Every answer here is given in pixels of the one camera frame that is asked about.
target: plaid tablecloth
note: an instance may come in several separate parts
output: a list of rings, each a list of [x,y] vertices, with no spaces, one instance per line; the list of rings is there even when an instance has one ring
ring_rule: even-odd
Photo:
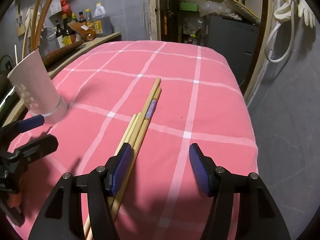
[[[22,134],[11,144],[13,149],[43,132],[59,142],[55,153],[31,164],[24,174],[26,222],[16,228],[23,239],[64,172],[89,173],[113,156],[157,77],[162,93],[116,220],[121,240],[200,238],[212,199],[199,191],[188,157],[191,143],[198,143],[205,155],[232,173],[257,172],[250,117],[222,55],[161,41],[103,44],[53,79],[70,105],[67,116]],[[85,220],[84,194],[82,207]],[[237,214],[236,195],[229,239],[235,236]]]

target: white plastic jug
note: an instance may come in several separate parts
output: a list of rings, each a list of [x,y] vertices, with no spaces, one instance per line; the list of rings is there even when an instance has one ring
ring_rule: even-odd
[[[101,3],[98,2],[96,5],[97,5],[97,7],[96,7],[96,10],[94,11],[93,17],[105,16],[106,11],[105,11],[104,7],[101,5]]]

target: silver screw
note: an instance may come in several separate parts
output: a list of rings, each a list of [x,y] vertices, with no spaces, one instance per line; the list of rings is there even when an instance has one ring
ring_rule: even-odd
[[[68,179],[68,178],[70,178],[70,176],[71,176],[71,173],[70,173],[70,172],[66,172],[65,174],[62,175],[62,177],[63,177],[64,179]]]
[[[216,167],[216,172],[217,173],[224,173],[224,168],[221,166]]]
[[[250,173],[250,177],[251,177],[252,179],[257,179],[257,178],[259,178],[258,174],[257,174],[257,173],[254,173],[254,172]]]
[[[99,167],[97,167],[97,172],[103,172],[103,171],[105,171],[105,166],[99,166]]]

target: shower hose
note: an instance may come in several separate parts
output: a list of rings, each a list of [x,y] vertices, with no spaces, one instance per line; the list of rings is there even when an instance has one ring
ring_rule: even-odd
[[[267,44],[266,47],[264,49],[264,53],[266,55],[266,58],[269,62],[271,63],[278,63],[280,61],[283,61],[290,53],[291,48],[292,48],[292,42],[293,42],[293,35],[294,35],[294,5],[296,3],[296,0],[291,0],[291,37],[290,37],[290,43],[289,43],[289,47],[287,49],[287,51],[285,52],[285,54],[279,58],[279,59],[271,59],[269,56],[269,51],[270,51],[270,41],[272,39],[272,37],[276,34],[276,32],[278,31],[279,27],[281,26],[281,23],[277,23],[276,27],[272,30],[272,32],[270,33],[270,36],[267,40]]]

